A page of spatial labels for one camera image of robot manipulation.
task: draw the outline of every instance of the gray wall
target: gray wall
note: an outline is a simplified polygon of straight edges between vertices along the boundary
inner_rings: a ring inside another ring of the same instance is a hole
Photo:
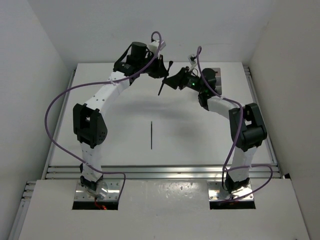
[[[132,41],[166,40],[165,59],[245,62],[252,57],[275,0],[28,0],[53,45],[74,68],[114,62]]]
[[[250,62],[269,135],[320,236],[320,1],[280,0]]]
[[[0,240],[9,235],[26,181],[41,177],[50,146],[44,114],[70,74],[27,0],[1,0]],[[60,106],[52,109],[51,131]]]

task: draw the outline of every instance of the white surface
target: white surface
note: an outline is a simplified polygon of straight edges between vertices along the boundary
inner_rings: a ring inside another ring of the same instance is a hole
[[[319,43],[320,5],[282,0],[250,64],[277,159],[313,240],[320,236]]]
[[[115,62],[153,31],[166,61],[249,62],[276,0],[28,0],[68,67]]]
[[[176,74],[187,63],[174,63]],[[202,68],[221,68],[222,93],[243,104],[252,103],[248,82],[239,62],[203,63]],[[106,81],[112,63],[79,64],[73,86],[88,82]],[[213,165],[223,164],[232,139],[229,120],[204,110],[197,92],[191,89],[174,90],[164,86],[158,96],[160,79],[142,75],[109,108],[105,123],[108,135],[103,142],[104,166],[136,165]],[[73,133],[73,107],[83,104],[100,86],[73,90],[66,105],[59,144],[81,156],[81,148]],[[151,150],[151,121],[153,140]],[[253,163],[270,163],[265,143],[258,148]],[[52,166],[78,166],[79,161],[55,148]]]
[[[27,0],[0,1],[0,240],[27,180],[41,177],[50,141],[44,115],[70,75]],[[52,109],[53,131],[60,105]]]
[[[118,211],[72,210],[76,184],[38,181],[19,240],[309,239],[289,179],[271,180],[254,195],[256,209],[242,210],[210,210],[204,180],[129,180]]]

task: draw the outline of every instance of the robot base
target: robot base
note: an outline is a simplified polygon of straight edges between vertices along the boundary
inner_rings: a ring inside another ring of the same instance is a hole
[[[78,181],[74,193],[73,210],[98,210],[102,207],[105,207],[105,210],[118,210],[121,181],[117,179],[102,179],[100,181],[103,184],[99,184],[102,187],[97,192],[90,192]]]
[[[236,200],[252,192],[250,182],[247,187],[241,187],[231,194],[222,188],[221,183],[221,180],[207,182],[210,209],[256,209],[253,194]]]

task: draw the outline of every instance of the cable connector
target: cable connector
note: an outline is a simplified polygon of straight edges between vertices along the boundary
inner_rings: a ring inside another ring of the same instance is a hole
[[[153,54],[156,54],[159,47],[159,43],[160,43],[159,40],[154,40],[151,43],[149,43],[148,48],[151,52],[153,52]],[[162,49],[164,49],[165,46],[166,46],[166,42],[162,40],[159,52],[162,51]]]

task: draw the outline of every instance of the metal frame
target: metal frame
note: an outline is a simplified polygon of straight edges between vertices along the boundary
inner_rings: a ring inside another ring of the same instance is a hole
[[[20,206],[15,215],[15,219],[14,219],[8,240],[19,239],[35,186],[36,186],[35,181],[28,181],[26,183],[23,191],[23,195],[21,198]]]
[[[249,67],[243,67],[244,73],[247,78],[248,86],[255,103],[258,103],[256,91],[252,82],[251,73]],[[71,75],[69,85],[75,77],[76,70],[74,70]],[[67,105],[69,94],[64,97],[63,105],[61,108],[60,116],[58,119],[57,127],[54,132],[54,139],[57,138],[64,116],[65,108]],[[268,154],[270,156],[271,164],[273,167],[273,178],[281,178],[278,162],[272,147],[271,140],[269,136],[266,139],[266,147],[268,149]],[[78,167],[75,166],[52,166],[51,159],[54,150],[53,143],[51,144],[50,151],[45,163],[45,168],[43,170],[41,179],[79,179],[80,171]],[[128,179],[219,179],[222,177],[222,164],[216,165],[179,165],[179,166],[104,166],[103,171],[106,172],[124,172]],[[250,178],[269,178],[270,171],[266,167],[258,167],[250,170]],[[104,178],[119,179],[122,178],[120,175],[105,175]]]

